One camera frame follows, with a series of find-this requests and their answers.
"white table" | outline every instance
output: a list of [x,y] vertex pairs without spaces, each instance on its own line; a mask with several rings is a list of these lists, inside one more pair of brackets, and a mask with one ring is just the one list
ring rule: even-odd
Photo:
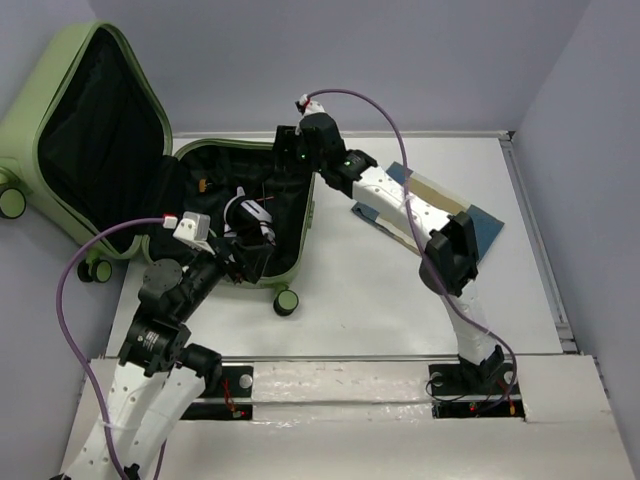
[[[178,140],[176,148],[187,141]],[[393,138],[349,138],[383,166],[399,161]],[[410,167],[505,222],[483,260],[478,290],[492,328],[517,353],[559,353],[554,326],[514,187],[495,138],[409,138]],[[225,357],[453,355],[445,309],[417,276],[418,258],[351,211],[353,201],[316,179],[315,216],[300,296],[288,318],[271,290],[221,285],[188,322],[192,341]],[[107,349],[117,355],[138,305],[145,266],[131,262]]]
[[[179,422],[160,479],[633,480],[593,360],[519,364],[526,422],[433,419],[427,362],[257,363],[254,421]],[[115,360],[92,366],[108,390]],[[97,414],[87,384],[63,468]]]

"screw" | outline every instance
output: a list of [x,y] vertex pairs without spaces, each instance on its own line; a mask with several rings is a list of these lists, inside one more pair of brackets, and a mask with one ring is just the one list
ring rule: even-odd
[[251,385],[253,385],[253,377],[245,373],[240,377],[239,383],[241,388],[251,388]]
[[431,381],[431,385],[433,385],[434,387],[441,387],[443,385],[442,380],[437,380],[438,378],[442,378],[443,375],[440,372],[433,372],[433,375],[431,375],[430,381]]

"green suitcase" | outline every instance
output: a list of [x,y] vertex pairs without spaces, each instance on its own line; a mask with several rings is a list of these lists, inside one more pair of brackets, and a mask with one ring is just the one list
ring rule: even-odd
[[[269,143],[205,139],[171,154],[169,121],[124,35],[105,22],[70,25],[0,124],[0,215],[17,218],[26,198],[83,244],[126,220],[191,210],[222,235],[224,205],[242,186],[274,219],[277,246],[257,286],[276,290],[280,314],[293,311],[313,175],[282,168]],[[139,251],[148,260],[192,254],[159,227],[125,231],[100,243],[79,276],[106,281],[107,258]]]

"white wall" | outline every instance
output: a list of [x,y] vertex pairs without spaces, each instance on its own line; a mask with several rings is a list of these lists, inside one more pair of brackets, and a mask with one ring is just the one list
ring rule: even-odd
[[601,362],[637,475],[639,24],[637,0],[593,0],[516,135],[569,319]]
[[[4,0],[0,13],[0,117],[60,27],[94,17],[85,0]],[[82,372],[58,329],[58,277],[77,248],[32,210],[0,220],[0,478],[58,473]],[[73,278],[65,307],[89,356],[104,348],[123,271],[108,285]]]
[[[588,0],[90,0],[176,131],[273,131],[317,88],[368,93],[403,129],[515,129]],[[387,129],[329,100],[345,129]]]

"suitcase wheel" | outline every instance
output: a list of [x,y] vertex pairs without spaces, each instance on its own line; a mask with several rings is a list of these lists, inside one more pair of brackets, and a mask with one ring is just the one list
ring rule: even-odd
[[27,201],[20,190],[14,187],[0,187],[0,217],[15,220],[27,208]]
[[78,278],[81,282],[85,283],[106,283],[111,278],[113,269],[111,263],[108,260],[97,259],[91,263],[87,263],[86,260],[78,263],[77,268]]
[[300,299],[296,292],[293,290],[282,290],[276,295],[273,301],[273,309],[281,317],[288,317],[298,308],[299,304]]

